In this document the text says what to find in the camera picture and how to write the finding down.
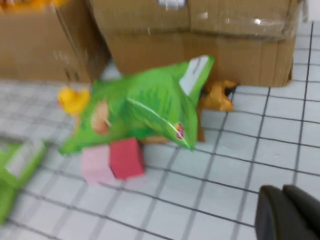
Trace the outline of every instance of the brown cardboard box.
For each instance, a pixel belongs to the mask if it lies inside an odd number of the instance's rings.
[[[211,80],[281,87],[291,80],[295,39],[265,41],[194,33],[107,35],[120,72],[131,74],[189,60],[215,58]]]
[[[157,0],[91,0],[103,32],[142,32],[189,29],[188,7],[166,9]]]
[[[191,30],[277,39],[296,34],[301,0],[189,0]]]
[[[100,30],[108,34],[191,29],[288,39],[296,34],[301,0],[187,0],[178,9],[166,9],[157,0],[91,2]]]
[[[110,56],[84,0],[0,14],[0,77],[90,82]]]

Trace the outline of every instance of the snack bag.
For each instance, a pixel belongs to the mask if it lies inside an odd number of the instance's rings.
[[[201,56],[118,81],[96,81],[80,126],[60,152],[155,135],[192,149],[197,140],[198,99],[213,62],[212,57]]]
[[[46,149],[42,141],[8,143],[0,139],[0,225],[10,214],[19,189],[37,169]]]

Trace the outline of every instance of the printed label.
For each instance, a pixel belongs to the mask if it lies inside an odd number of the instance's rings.
[[[201,56],[190,60],[188,69],[179,81],[180,87],[187,96],[189,96],[192,89],[194,89],[194,86],[208,60],[208,56]]]
[[[177,123],[175,124],[174,128],[176,130],[176,137],[178,139],[183,139],[185,134],[184,126],[181,123]]]
[[[27,142],[23,144],[6,164],[5,169],[17,178],[34,159],[34,155],[44,146],[42,141]]]
[[[158,0],[158,4],[166,8],[181,8],[187,5],[187,0]]]

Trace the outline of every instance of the pink box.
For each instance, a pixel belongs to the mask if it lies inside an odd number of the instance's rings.
[[[109,183],[115,176],[109,167],[110,147],[108,145],[87,147],[82,150],[81,172],[89,184]]]

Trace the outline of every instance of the orange bag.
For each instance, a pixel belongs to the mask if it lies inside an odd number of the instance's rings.
[[[234,88],[237,83],[223,80],[213,81],[211,85],[205,87],[205,95],[199,100],[198,106],[201,109],[217,111],[233,111],[234,106],[226,96],[226,89]]]

